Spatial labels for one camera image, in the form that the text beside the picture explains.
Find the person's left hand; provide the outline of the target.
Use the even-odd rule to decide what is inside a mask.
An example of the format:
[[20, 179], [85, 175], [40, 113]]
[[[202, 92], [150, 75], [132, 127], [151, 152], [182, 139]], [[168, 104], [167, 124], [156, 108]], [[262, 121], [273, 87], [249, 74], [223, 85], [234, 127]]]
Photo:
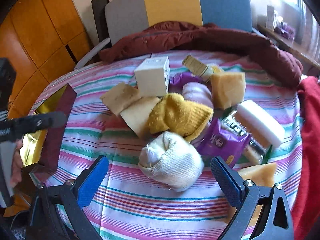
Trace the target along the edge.
[[20, 156], [20, 149], [23, 146], [22, 140], [16, 141], [16, 148], [12, 160], [12, 175], [10, 179], [11, 187], [15, 187], [19, 182], [22, 181], [22, 167], [23, 162]]

